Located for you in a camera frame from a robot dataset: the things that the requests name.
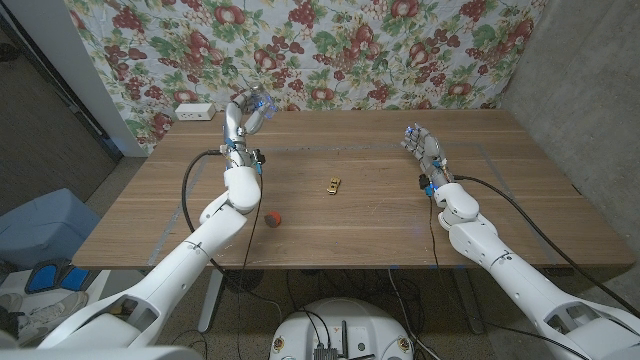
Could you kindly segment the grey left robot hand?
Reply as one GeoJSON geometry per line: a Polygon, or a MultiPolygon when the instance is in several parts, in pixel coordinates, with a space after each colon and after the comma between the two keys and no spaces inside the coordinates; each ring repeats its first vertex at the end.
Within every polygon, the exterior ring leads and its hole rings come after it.
{"type": "Polygon", "coordinates": [[[261,167],[265,156],[260,150],[249,150],[246,142],[248,135],[256,134],[266,119],[271,119],[277,111],[272,97],[257,84],[237,95],[225,109],[223,138],[226,169],[236,167],[261,167]]]}

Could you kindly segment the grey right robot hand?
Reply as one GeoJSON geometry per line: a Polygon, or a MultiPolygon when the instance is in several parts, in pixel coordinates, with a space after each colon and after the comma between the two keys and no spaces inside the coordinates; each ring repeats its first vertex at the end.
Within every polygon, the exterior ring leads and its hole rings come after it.
{"type": "Polygon", "coordinates": [[[417,123],[409,126],[401,145],[418,160],[425,177],[421,184],[437,189],[452,182],[445,152],[429,130],[417,123]]]}

